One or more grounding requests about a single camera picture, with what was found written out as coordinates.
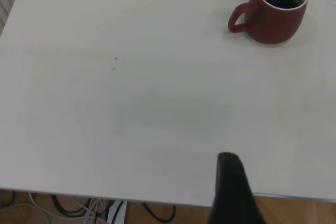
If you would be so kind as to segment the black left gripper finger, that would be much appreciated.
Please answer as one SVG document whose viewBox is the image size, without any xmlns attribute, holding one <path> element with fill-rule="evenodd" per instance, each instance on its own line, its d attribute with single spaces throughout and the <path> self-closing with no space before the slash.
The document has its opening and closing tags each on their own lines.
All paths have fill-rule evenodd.
<svg viewBox="0 0 336 224">
<path fill-rule="evenodd" d="M 215 199 L 209 223 L 265 223 L 254 200 L 240 158 L 230 152 L 217 156 Z"/>
</svg>

